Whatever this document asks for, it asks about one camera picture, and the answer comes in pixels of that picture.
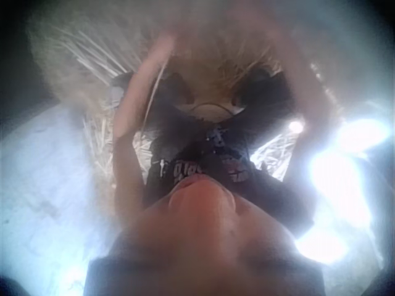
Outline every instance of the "hay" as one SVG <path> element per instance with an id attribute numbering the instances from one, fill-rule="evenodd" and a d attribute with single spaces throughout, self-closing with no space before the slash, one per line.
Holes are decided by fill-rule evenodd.
<path id="1" fill-rule="evenodd" d="M 250 68 L 275 73 L 280 66 L 264 39 L 242 34 L 226 21 L 228 1 L 70 0 L 41 7 L 30 17 L 33 57 L 54 95 L 86 113 L 85 134 L 95 166 L 100 204 L 113 212 L 112 119 L 108 87 L 114 77 L 135 72 L 166 21 L 182 15 L 190 27 L 169 60 L 197 104 L 229 102 Z M 146 177 L 151 153 L 136 142 Z"/>

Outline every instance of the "skin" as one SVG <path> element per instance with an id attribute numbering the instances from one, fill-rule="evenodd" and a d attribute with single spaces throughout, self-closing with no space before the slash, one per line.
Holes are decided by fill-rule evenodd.
<path id="1" fill-rule="evenodd" d="M 325 141 L 329 103 L 320 83 L 272 15 L 249 1 L 230 12 L 244 30 L 275 46 L 296 104 L 306 120 L 285 178 L 314 212 L 315 191 L 307 179 L 311 153 Z M 314 264 L 302 258 L 294 237 L 279 222 L 204 175 L 183 180 L 143 210 L 143 179 L 131 140 L 141 126 L 150 88 L 177 43 L 161 34 L 130 81 L 114 120 L 116 205 L 124 229 L 111 252 L 135 266 L 133 295 L 321 295 Z"/>

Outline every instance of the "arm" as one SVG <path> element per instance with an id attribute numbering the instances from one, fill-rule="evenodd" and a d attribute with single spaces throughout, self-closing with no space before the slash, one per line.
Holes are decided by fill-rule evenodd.
<path id="1" fill-rule="evenodd" d="M 310 181 L 309 163 L 314 153 L 326 145 L 330 131 L 330 101 L 296 43 L 267 9 L 253 5 L 252 1 L 237 1 L 232 15 L 244 27 L 264 34 L 272 42 L 296 107 L 304 116 L 305 129 L 294 148 L 284 183 L 298 194 L 312 216 L 317 193 Z"/>
<path id="2" fill-rule="evenodd" d="M 175 37 L 163 33 L 129 82 L 114 117 L 115 209 L 122 226 L 128 226 L 142 209 L 143 177 L 132 141 L 141 127 L 152 83 L 170 57 Z"/>

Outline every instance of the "dark pants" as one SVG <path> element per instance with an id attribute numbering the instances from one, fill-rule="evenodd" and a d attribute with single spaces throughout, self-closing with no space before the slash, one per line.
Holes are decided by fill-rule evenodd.
<path id="1" fill-rule="evenodd" d="M 241 84 L 239 100 L 246 108 L 220 123 L 198 120 L 178 110 L 171 103 L 176 95 L 171 89 L 160 88 L 152 103 L 146 131 L 153 138 L 152 161 L 171 160 L 188 144 L 204 139 L 214 128 L 223 131 L 226 145 L 242 146 L 249 153 L 281 132 L 293 114 L 293 98 L 282 73 L 259 79 L 250 75 Z"/>

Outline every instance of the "person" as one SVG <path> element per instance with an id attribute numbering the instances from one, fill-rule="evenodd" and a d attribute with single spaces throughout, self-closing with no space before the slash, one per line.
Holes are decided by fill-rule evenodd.
<path id="1" fill-rule="evenodd" d="M 170 31 L 159 36 L 115 114 L 115 198 L 123 231 L 109 256 L 90 264 L 85 295 L 325 294 L 320 266 L 300 255 L 295 240 L 312 226 L 316 193 L 308 164 L 325 145 L 330 102 L 266 7 L 236 1 L 230 16 L 273 43 L 283 74 L 254 71 L 240 87 L 245 110 L 217 124 L 182 113 L 169 102 L 166 85 L 159 87 L 147 129 L 156 121 L 160 133 L 144 186 L 131 141 L 178 40 Z M 249 154 L 292 108 L 306 125 L 280 182 L 256 170 Z"/>

